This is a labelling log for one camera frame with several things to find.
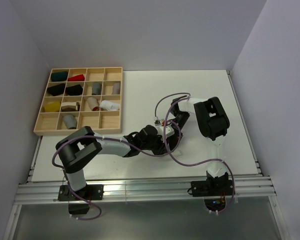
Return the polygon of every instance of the red object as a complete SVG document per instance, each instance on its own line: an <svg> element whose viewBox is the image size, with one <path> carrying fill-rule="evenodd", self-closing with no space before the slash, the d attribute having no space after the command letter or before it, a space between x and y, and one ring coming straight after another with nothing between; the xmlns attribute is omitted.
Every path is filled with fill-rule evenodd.
<svg viewBox="0 0 300 240"><path fill-rule="evenodd" d="M84 80L85 80L85 75L83 74L68 78L68 82L79 82Z"/></svg>

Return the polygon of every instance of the green object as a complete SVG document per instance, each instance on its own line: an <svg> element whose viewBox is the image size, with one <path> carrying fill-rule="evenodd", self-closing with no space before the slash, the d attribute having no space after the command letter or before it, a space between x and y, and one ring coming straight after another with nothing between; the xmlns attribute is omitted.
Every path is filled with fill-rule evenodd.
<svg viewBox="0 0 300 240"><path fill-rule="evenodd" d="M67 71L60 71L51 73L51 82L63 82L67 80L68 72Z"/></svg>

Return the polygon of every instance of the white wall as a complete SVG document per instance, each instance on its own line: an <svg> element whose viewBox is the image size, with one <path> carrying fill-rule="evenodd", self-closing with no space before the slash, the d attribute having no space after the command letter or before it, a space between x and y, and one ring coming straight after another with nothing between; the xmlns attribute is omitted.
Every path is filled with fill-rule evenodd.
<svg viewBox="0 0 300 240"><path fill-rule="evenodd" d="M52 68L232 69L266 0L10 0Z"/></svg>
<svg viewBox="0 0 300 240"><path fill-rule="evenodd" d="M261 168L300 240L300 0L268 0L232 80Z"/></svg>
<svg viewBox="0 0 300 240"><path fill-rule="evenodd" d="M38 137L33 134L49 69L8 0L0 0L0 239L24 183Z"/></svg>

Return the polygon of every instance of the reflective floor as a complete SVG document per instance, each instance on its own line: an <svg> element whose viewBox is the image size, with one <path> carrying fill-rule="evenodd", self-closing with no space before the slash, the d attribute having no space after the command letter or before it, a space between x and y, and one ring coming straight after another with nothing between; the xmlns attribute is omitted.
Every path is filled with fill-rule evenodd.
<svg viewBox="0 0 300 240"><path fill-rule="evenodd" d="M239 198L219 216L202 199L103 203L100 218L69 218L67 204L22 206L14 240L279 240L267 197Z"/></svg>

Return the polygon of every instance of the yellow object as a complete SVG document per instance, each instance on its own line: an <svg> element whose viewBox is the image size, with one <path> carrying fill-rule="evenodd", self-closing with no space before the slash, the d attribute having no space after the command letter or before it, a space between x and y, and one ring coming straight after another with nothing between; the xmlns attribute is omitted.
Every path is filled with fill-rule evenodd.
<svg viewBox="0 0 300 240"><path fill-rule="evenodd" d="M54 112L59 112L60 107L61 107L61 102L55 101L53 103L49 103L49 104L45 105L44 110L47 113L54 113Z"/></svg>

